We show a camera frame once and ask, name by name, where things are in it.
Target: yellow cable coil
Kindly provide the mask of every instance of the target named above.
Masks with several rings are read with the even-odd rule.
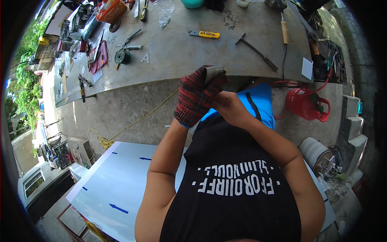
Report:
[[[154,110],[152,110],[149,114],[153,113],[154,111],[156,111],[156,109],[158,109],[161,105],[163,105],[168,99],[170,99],[170,97],[172,97],[175,93],[177,93],[179,91],[179,89],[177,89],[176,91],[174,91],[169,97],[167,97],[164,101],[162,101],[160,103],[160,105],[158,105]],[[130,126],[132,125],[135,125],[138,121],[140,121],[141,119],[143,118],[146,118],[149,114],[145,115],[144,117],[142,118],[139,118],[136,122],[126,126],[125,128],[123,128],[120,132],[118,132],[116,135],[114,135],[113,137],[111,137],[110,139],[107,139],[105,136],[101,136],[98,131],[94,130],[94,129],[89,129],[89,131],[87,132],[87,135],[89,136],[89,140],[91,141],[90,139],[90,131],[95,131],[97,133],[97,140],[99,141],[99,146],[101,148],[106,148],[106,149],[109,149],[113,144],[114,144],[114,140],[113,138],[116,137],[117,135],[119,135],[122,131],[124,131],[126,128],[129,128]],[[92,157],[87,161],[91,161],[91,159],[93,159],[94,157],[94,148],[93,148],[93,155]]]
[[[39,39],[38,39],[38,43],[40,45],[49,45],[50,44],[50,40],[40,36]]]
[[[86,221],[86,226],[103,242],[111,242],[109,236],[105,234],[99,227],[97,227],[97,224],[91,223],[90,221]]]

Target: red and black knit glove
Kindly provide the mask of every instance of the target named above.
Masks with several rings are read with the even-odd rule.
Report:
[[[214,98],[223,91],[228,82],[225,74],[220,74],[204,89],[204,65],[189,76],[180,79],[179,100],[175,109],[175,118],[184,127],[194,126],[211,108]]]

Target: yellow utility knife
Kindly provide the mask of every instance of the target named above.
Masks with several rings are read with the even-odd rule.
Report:
[[[220,37],[219,33],[213,33],[213,32],[207,32],[207,31],[188,30],[187,32],[189,33],[189,35],[200,36],[200,37],[205,37],[205,38],[217,39]]]

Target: metal workbench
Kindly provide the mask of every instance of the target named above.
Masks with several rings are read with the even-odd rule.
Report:
[[[206,9],[203,5],[198,9],[187,9],[180,0],[172,0],[175,9],[170,14],[170,22],[162,29],[159,25],[159,8],[148,1],[148,20],[143,23],[140,17],[134,18],[134,8],[129,8],[119,17],[121,25],[115,33],[109,32],[109,24],[101,23],[91,37],[97,37],[104,29],[103,40],[108,41],[109,61],[102,68],[103,76],[93,83],[88,72],[85,53],[78,53],[74,65],[66,69],[66,80],[58,75],[58,69],[64,58],[55,61],[54,96],[55,106],[81,99],[77,76],[84,66],[84,77],[93,83],[91,88],[85,87],[86,96],[124,86],[174,79],[192,73],[202,65],[224,65],[229,76],[262,76],[282,78],[282,61],[285,46],[281,29],[281,14],[264,2],[251,2],[248,8],[239,7],[235,1],[225,1],[225,10],[230,10],[233,21],[227,19],[223,12]],[[144,0],[140,0],[140,9]],[[312,82],[301,75],[303,57],[311,61],[307,35],[301,21],[288,7],[284,10],[288,23],[290,41],[284,65],[285,79]],[[235,23],[234,30],[225,25]],[[132,61],[128,65],[120,65],[116,71],[114,62],[117,45],[138,28],[142,31],[129,42],[131,45],[143,45],[141,50],[131,50]],[[190,36],[187,30],[219,32],[219,39],[208,39]],[[279,68],[274,72],[260,56],[244,43],[235,45],[243,33],[250,44],[266,55]],[[149,53],[150,64],[140,63],[145,53]],[[62,98],[56,99],[59,83],[63,83]]]

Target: red gas canister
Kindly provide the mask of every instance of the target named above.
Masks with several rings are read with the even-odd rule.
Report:
[[[310,90],[304,91],[301,88],[291,90],[286,95],[286,107],[292,113],[306,120],[318,119],[321,122],[325,122],[330,114],[330,104],[328,100],[320,98],[312,92]],[[328,113],[320,111],[321,103],[328,105]]]

